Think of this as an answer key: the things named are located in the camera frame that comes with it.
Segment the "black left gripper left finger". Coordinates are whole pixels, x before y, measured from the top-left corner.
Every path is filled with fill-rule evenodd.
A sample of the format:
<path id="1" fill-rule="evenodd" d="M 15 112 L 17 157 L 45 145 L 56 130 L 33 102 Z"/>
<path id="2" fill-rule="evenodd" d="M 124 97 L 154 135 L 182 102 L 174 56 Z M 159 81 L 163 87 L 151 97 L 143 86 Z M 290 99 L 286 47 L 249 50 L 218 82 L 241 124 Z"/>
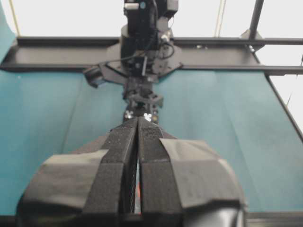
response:
<path id="1" fill-rule="evenodd" d="M 41 164 L 16 209 L 19 227 L 116 227 L 135 208 L 137 118 Z"/>

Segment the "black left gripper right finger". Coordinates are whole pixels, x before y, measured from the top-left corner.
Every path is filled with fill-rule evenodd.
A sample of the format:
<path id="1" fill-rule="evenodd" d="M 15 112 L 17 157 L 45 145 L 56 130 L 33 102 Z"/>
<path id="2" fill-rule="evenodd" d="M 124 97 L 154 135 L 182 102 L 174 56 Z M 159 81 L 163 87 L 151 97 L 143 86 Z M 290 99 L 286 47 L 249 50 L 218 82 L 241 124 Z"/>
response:
<path id="1" fill-rule="evenodd" d="M 245 227 L 246 199 L 229 163 L 202 140 L 180 140 L 140 118 L 146 227 Z"/>

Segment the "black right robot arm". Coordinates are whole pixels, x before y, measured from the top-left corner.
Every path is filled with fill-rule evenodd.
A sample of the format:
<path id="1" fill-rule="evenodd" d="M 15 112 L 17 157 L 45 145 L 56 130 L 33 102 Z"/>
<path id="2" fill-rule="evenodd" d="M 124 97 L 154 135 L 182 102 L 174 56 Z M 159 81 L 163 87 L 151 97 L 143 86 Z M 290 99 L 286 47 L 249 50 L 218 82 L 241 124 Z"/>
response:
<path id="1" fill-rule="evenodd" d="M 107 48 L 108 59 L 83 72 L 94 88 L 104 82 L 123 85 L 125 122 L 135 117 L 159 122 L 164 98 L 154 93 L 153 84 L 182 66 L 182 50 L 174 44 L 169 26 L 178 8 L 177 0 L 124 1 L 127 24 L 119 42 Z"/>

